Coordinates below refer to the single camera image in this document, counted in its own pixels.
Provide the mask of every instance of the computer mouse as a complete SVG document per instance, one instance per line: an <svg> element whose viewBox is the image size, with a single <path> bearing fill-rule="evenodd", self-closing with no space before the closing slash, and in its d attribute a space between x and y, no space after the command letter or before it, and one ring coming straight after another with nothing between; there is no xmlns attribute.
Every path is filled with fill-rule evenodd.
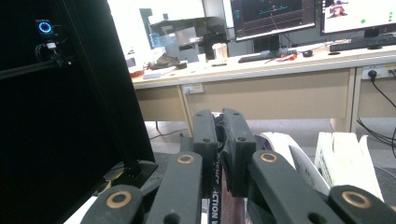
<svg viewBox="0 0 396 224"><path fill-rule="evenodd" d="M313 52L312 52L312 49L309 49L309 50L306 50L306 51L303 52L303 56L305 58L312 57L312 55L314 55Z"/></svg>

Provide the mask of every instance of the wooden desk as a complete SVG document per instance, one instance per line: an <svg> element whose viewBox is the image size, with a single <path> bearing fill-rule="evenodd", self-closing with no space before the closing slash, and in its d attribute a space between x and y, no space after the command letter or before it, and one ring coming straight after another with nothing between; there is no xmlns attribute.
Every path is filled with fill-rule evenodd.
<svg viewBox="0 0 396 224"><path fill-rule="evenodd" d="M299 55L282 63L238 63L240 57L232 57L226 66L187 68L133 82L145 120L186 120L191 128L193 113L230 107L246 119L331 119L335 132L355 132L358 111L371 116L361 95L366 89L361 88L361 68L395 63L396 46L328 53L329 47L322 47L311 58ZM181 85L189 83L202 83L205 92L184 94Z"/></svg>

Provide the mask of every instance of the desk leg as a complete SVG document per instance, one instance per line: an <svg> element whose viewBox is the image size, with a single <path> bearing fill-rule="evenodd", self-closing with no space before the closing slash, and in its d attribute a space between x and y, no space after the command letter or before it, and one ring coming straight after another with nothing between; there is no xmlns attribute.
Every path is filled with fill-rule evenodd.
<svg viewBox="0 0 396 224"><path fill-rule="evenodd" d="M344 119L331 119L334 132L356 132L356 118L358 116L359 94L361 90L361 76L357 75L356 68L349 69L347 88L346 116Z"/></svg>
<svg viewBox="0 0 396 224"><path fill-rule="evenodd" d="M189 135L190 135L190 137L192 137L193 114L191 113L191 110L190 110L190 104L189 104L186 94L183 92L183 89L181 86L177 86L177 92L178 92L178 96L180 98L181 106L183 107L184 118L185 118L187 126L189 128Z"/></svg>

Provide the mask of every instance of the wall socket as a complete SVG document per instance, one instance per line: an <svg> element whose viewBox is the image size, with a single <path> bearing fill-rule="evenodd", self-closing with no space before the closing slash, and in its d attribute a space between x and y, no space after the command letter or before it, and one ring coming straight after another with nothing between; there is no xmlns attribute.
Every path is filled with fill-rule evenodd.
<svg viewBox="0 0 396 224"><path fill-rule="evenodd" d="M375 65L363 66L363 71L361 73L361 79L371 79L369 77L368 73L372 70L376 71L375 78L393 77L393 74L390 72L390 70L396 74L396 63L375 64Z"/></svg>
<svg viewBox="0 0 396 224"><path fill-rule="evenodd" d="M183 92L187 93L187 94L204 92L204 87L203 87L202 83L184 84L184 85L181 85L181 88L182 88Z"/></svg>

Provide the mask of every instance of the gray floor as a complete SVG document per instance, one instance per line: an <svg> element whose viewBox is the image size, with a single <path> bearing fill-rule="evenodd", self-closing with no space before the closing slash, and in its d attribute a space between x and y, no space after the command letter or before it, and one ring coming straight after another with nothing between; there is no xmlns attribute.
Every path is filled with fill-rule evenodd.
<svg viewBox="0 0 396 224"><path fill-rule="evenodd" d="M396 118L362 119L362 121L371 130L389 137L393 135L396 127ZM248 120L247 124L253 134L276 132L290 135L311 160L315 158L318 133L332 132L328 119ZM166 157L162 154L179 152L181 136L189 136L189 134L187 125L183 121L161 121L158 125L160 131L156 130L155 122L146 122L152 149L158 154L156 158L166 163ZM396 159L391 152L391 147L375 139L359 124L356 134L358 138L363 134L369 135L368 148L385 202L389 205L396 205Z"/></svg>

